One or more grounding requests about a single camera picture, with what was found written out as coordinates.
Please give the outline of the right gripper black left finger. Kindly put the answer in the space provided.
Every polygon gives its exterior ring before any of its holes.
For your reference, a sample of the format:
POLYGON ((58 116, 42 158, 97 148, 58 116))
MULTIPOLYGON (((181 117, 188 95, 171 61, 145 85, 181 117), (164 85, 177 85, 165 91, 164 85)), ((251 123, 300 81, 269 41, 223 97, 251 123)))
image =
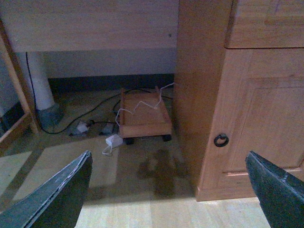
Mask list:
POLYGON ((86 151, 0 215, 2 228, 74 228, 86 198, 93 158, 86 151))

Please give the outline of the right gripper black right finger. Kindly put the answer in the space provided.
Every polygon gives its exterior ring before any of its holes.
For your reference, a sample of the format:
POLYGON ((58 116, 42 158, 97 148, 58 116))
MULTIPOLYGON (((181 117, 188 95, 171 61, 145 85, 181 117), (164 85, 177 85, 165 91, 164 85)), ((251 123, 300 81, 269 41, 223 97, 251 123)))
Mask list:
POLYGON ((304 226, 304 182, 250 151, 246 168, 260 207, 272 228, 304 226))

